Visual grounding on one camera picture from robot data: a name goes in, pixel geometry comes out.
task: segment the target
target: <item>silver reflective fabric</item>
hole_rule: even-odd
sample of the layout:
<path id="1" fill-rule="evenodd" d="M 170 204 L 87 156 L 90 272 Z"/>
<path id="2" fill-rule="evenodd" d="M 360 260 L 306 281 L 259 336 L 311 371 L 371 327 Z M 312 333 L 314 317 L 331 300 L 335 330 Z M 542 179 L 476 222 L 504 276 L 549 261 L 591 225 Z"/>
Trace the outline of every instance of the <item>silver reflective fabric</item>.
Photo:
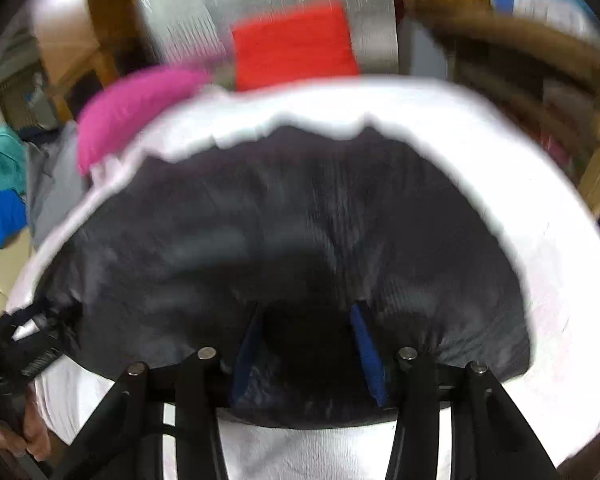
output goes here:
<path id="1" fill-rule="evenodd" d="M 161 62 L 204 63 L 233 57 L 231 26 L 312 0 L 139 0 L 139 11 Z M 397 73 L 394 0 L 340 0 L 362 72 Z"/>

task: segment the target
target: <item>pink fabric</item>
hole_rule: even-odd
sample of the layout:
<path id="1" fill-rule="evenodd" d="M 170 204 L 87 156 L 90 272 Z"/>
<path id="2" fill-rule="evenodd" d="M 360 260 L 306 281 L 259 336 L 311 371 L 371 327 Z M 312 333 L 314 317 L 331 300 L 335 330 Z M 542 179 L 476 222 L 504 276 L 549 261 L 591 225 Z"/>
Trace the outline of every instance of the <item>pink fabric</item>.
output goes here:
<path id="1" fill-rule="evenodd" d="M 209 74 L 156 67 L 136 72 L 97 94 L 78 117 L 78 170 L 89 173 L 105 155 L 125 148 L 149 122 L 193 97 Z"/>

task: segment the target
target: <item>finger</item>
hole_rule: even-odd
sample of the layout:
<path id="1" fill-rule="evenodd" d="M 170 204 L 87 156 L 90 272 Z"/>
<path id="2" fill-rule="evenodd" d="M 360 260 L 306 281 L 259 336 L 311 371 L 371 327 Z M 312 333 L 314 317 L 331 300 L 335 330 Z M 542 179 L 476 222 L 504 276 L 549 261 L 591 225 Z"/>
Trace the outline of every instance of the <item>finger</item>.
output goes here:
<path id="1" fill-rule="evenodd" d="M 22 456 L 27 450 L 26 441 L 13 433 L 11 428 L 0 420 L 0 449 L 6 449 L 15 456 Z"/>
<path id="2" fill-rule="evenodd" d="M 46 460 L 51 454 L 51 440 L 46 424 L 38 413 L 34 396 L 26 400 L 23 430 L 28 441 L 27 450 L 38 462 Z"/>
<path id="3" fill-rule="evenodd" d="M 30 442 L 27 446 L 27 451 L 29 451 L 33 455 L 33 458 L 38 462 L 42 462 L 49 458 L 51 455 L 51 440 L 49 439 L 48 433 L 43 433 L 37 437 L 35 441 Z"/>

